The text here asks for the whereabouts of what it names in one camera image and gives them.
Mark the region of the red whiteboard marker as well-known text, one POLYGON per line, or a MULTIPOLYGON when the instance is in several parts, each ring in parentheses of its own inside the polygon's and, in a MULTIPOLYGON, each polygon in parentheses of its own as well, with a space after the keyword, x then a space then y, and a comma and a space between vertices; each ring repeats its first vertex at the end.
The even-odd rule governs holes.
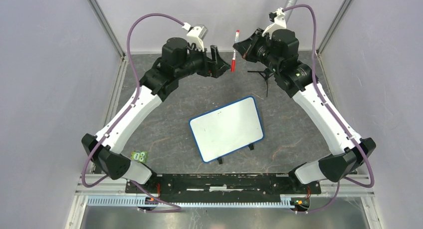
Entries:
MULTIPOLYGON (((236 30, 236 33, 235 33, 235 37, 234 37, 234 44, 238 43, 239 33, 240 33, 240 30, 237 29, 236 30)), ((232 55, 232 61, 231 61, 231 69, 230 69, 231 72, 235 72, 236 54, 237 54, 236 49, 233 49, 233 55, 232 55)))

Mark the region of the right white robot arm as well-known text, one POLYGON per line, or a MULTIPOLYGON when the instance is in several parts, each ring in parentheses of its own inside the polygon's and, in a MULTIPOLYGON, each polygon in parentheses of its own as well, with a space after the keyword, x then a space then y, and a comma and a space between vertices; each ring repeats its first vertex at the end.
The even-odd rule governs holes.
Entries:
POLYGON ((338 182, 364 164, 376 148, 372 138, 355 132, 333 107, 315 72, 298 59, 299 40, 288 29, 272 34, 258 28, 249 38, 233 45, 243 59, 260 62, 277 85, 311 118, 323 135, 330 155, 293 169, 288 187, 301 193, 313 181, 338 182))

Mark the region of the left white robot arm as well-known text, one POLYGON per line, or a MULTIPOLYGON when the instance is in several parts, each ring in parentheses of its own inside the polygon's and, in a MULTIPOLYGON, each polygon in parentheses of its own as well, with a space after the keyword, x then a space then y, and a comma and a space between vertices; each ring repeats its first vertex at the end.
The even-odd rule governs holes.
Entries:
POLYGON ((144 163, 124 156, 122 151, 144 119, 178 88, 181 79, 193 74, 218 78, 230 69, 230 64, 219 55, 217 46, 210 47, 210 57, 206 50, 197 50, 195 46, 179 37, 168 39, 161 56, 138 81, 123 108, 95 135, 87 133, 83 136, 81 143, 89 161, 106 176, 113 180, 135 181, 145 193, 156 188, 153 171, 144 163))

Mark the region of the blue framed whiteboard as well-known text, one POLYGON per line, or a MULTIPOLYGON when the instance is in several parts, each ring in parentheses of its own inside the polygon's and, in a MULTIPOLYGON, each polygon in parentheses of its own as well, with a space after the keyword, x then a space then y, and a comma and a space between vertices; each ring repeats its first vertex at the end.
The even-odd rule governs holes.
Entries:
POLYGON ((204 163, 229 155, 265 137, 256 100, 247 96, 189 120, 204 163))

